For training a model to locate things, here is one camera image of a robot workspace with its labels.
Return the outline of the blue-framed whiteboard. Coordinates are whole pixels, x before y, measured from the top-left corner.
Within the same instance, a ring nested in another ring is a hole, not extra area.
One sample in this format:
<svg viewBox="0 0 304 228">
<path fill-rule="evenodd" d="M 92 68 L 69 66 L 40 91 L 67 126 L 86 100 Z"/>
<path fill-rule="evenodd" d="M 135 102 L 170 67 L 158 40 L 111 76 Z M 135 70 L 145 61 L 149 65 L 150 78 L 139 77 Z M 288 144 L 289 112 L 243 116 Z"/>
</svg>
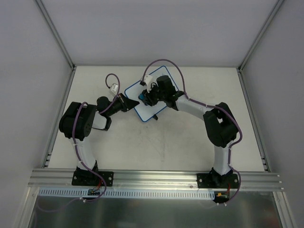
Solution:
<svg viewBox="0 0 304 228">
<path fill-rule="evenodd" d="M 153 77 L 155 82 L 156 78 L 163 75 L 168 75 L 175 89 L 179 89 L 166 66 L 161 66 L 153 71 L 150 71 L 149 75 Z M 139 104 L 134 108 L 134 110 L 138 114 L 140 120 L 145 123 L 152 119 L 154 115 L 157 115 L 162 110 L 164 110 L 167 106 L 164 102 L 158 102 L 154 106 L 145 105 L 142 100 L 139 99 L 139 97 L 141 96 L 143 90 L 147 88 L 147 86 L 141 85 L 140 81 L 141 79 L 126 88 L 124 91 L 124 95 L 129 99 L 139 102 Z"/>
</svg>

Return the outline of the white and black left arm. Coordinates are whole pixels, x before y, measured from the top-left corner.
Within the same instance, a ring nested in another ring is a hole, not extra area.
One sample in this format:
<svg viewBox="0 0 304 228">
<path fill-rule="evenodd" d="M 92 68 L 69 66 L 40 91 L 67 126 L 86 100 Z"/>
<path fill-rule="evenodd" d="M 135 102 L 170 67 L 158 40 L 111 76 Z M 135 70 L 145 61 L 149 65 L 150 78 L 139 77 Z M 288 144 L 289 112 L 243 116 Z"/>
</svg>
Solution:
<svg viewBox="0 0 304 228">
<path fill-rule="evenodd" d="M 99 181 L 98 164 L 92 153 L 88 137 L 92 129 L 108 131 L 117 112 L 128 112 L 140 102 L 119 94 L 112 101 L 106 96 L 97 99 L 96 104 L 72 102 L 59 122 L 59 130 L 71 142 L 78 159 L 77 171 L 84 171 L 83 180 L 88 185 Z"/>
</svg>

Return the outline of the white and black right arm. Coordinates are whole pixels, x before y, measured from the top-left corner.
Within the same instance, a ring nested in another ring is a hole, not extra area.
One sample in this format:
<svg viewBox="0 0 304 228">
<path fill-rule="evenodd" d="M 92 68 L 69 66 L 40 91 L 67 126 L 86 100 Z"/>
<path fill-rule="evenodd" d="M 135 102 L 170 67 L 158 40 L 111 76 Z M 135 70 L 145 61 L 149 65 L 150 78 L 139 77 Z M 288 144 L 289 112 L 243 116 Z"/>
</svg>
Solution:
<svg viewBox="0 0 304 228">
<path fill-rule="evenodd" d="M 191 114 L 204 122 L 208 139 L 214 145 L 215 158 L 211 171 L 202 178 L 198 187 L 238 188 L 238 175 L 230 161 L 231 147 L 240 130 L 228 105 L 195 101 L 186 92 L 176 89 L 168 75 L 158 78 L 145 75 L 140 84 L 146 87 L 139 95 L 145 105 L 155 106 L 158 102 L 164 102 L 167 107 Z"/>
</svg>

